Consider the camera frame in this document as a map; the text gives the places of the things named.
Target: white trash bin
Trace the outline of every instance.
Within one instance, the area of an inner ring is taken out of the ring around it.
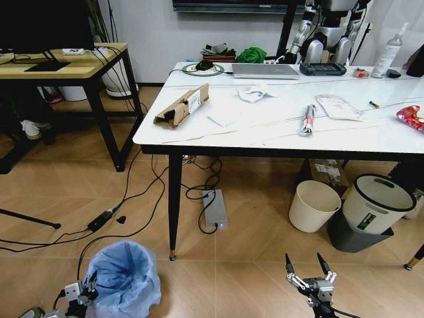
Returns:
[[[297,186],[289,219],[294,227],[303,232],[316,232],[341,205],[339,195],[327,184],[307,180]]]
[[[343,205],[352,230],[382,234],[417,204],[415,197],[378,174],[358,176]]]

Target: white table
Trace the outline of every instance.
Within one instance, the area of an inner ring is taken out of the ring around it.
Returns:
[[[180,70],[188,63],[178,63]],[[231,65],[222,63],[226,71]],[[424,159],[424,135],[400,122],[396,112],[410,105],[424,106],[424,79],[405,75],[399,79],[356,79],[354,67],[344,76],[315,77],[301,74],[299,80],[235,79],[221,74],[201,78],[172,72],[133,140],[147,154],[170,157],[169,202],[170,249],[174,259],[182,155],[261,156],[288,158],[334,158],[416,161]],[[264,97],[250,104],[238,89],[267,83],[280,97]],[[187,90],[209,83],[210,99],[177,129],[153,124],[153,118]],[[335,121],[315,100],[316,95],[338,95],[364,111],[363,121]],[[374,101],[382,108],[369,104]],[[318,108],[312,137],[299,136],[306,106]],[[225,112],[236,121],[221,127],[208,115]]]

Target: plastic bag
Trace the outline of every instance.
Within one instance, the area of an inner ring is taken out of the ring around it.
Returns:
[[[317,95],[315,98],[331,119],[362,121],[364,113],[354,108],[342,97],[335,95]]]
[[[123,240],[105,247],[89,263],[84,280],[95,271],[99,297],[87,317],[147,317],[150,306],[160,303],[156,257],[144,246]]]

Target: monitor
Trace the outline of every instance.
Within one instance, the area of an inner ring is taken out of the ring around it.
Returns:
[[[55,48],[94,49],[85,0],[4,1],[0,51],[42,53]]]
[[[286,13],[289,4],[297,4],[303,14],[305,0],[172,0],[174,11],[212,13]]]

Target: plastic bottle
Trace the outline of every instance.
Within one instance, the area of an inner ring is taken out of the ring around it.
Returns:
[[[406,22],[402,29],[396,33],[395,37],[387,42],[382,54],[378,58],[374,69],[372,70],[371,76],[373,78],[382,78],[386,74],[387,70],[393,63],[396,55],[398,54],[403,42],[402,35],[405,33],[408,22]]]

